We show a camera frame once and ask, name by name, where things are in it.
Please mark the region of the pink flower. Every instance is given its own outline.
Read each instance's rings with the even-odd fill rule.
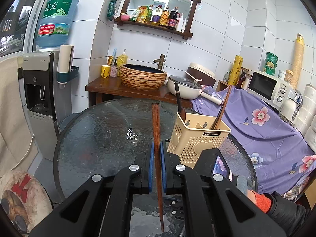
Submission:
[[[309,168],[309,166],[314,162],[314,160],[316,160],[316,155],[305,156],[304,158],[302,158],[304,164],[300,166],[299,172],[305,172]]]
[[[261,110],[254,110],[252,112],[252,115],[254,118],[251,120],[251,122],[255,125],[258,124],[260,126],[264,125],[264,122],[268,122],[270,119],[270,116],[268,115],[268,108],[263,107]]]

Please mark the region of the yellow mug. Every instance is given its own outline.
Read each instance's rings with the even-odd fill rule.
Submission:
[[[101,67],[101,77],[109,77],[111,72],[111,66],[109,65],[102,65]]]

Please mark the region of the yellow plastic wrap roll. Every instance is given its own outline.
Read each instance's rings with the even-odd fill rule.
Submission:
[[[293,77],[290,83],[293,89],[296,89],[298,80],[300,79],[303,55],[304,55],[304,37],[301,34],[297,34],[295,49],[294,49],[294,59],[293,59],[293,65],[292,65]]]
[[[243,58],[236,55],[232,71],[230,72],[227,84],[235,86],[238,81],[239,72],[243,62]]]

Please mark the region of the white pan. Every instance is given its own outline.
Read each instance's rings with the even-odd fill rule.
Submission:
[[[173,94],[176,95],[176,90],[174,88],[174,83],[179,84],[179,91],[180,91],[180,97],[187,100],[194,100],[199,95],[202,97],[221,105],[222,100],[214,97],[212,95],[207,94],[206,92],[202,91],[202,86],[198,83],[193,82],[192,80],[186,79],[184,77],[178,77],[178,76],[169,76],[168,77],[168,89]]]

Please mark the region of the silver screw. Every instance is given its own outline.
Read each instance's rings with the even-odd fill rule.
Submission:
[[[92,181],[94,181],[94,182],[99,182],[101,179],[102,179],[101,175],[97,174],[97,175],[92,176]]]
[[[176,165],[176,170],[178,170],[178,171],[183,171],[183,170],[185,170],[185,165],[181,165],[181,164]]]
[[[215,175],[213,175],[213,179],[214,179],[215,181],[217,181],[217,182],[220,182],[220,181],[223,180],[223,176],[220,175],[220,174],[215,174]]]
[[[135,164],[130,165],[130,170],[131,170],[131,171],[137,171],[138,169],[139,169],[139,166],[138,166],[138,165],[135,165]]]

